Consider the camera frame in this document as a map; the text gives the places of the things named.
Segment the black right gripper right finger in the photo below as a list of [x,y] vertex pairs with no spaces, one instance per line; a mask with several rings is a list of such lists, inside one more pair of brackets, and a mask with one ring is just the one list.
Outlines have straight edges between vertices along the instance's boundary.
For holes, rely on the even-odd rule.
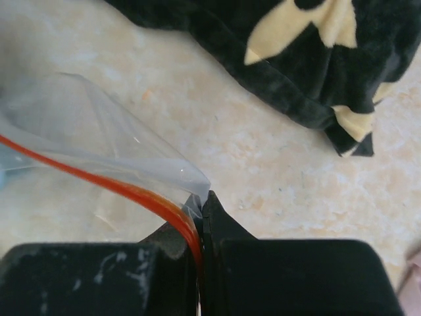
[[254,237],[203,207],[203,315],[402,315],[379,255],[352,239]]

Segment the clear zip top bag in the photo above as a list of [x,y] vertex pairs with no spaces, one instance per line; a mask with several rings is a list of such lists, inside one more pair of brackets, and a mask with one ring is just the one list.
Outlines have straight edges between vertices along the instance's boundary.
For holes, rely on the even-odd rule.
[[98,85],[58,73],[1,98],[1,143],[40,163],[127,198],[169,222],[196,264],[194,220],[207,177]]

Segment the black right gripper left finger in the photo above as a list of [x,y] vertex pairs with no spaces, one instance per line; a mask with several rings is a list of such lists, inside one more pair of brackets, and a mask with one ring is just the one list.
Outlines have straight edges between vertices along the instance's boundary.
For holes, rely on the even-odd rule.
[[136,243],[33,243],[1,259],[2,315],[196,315],[197,276],[164,224]]

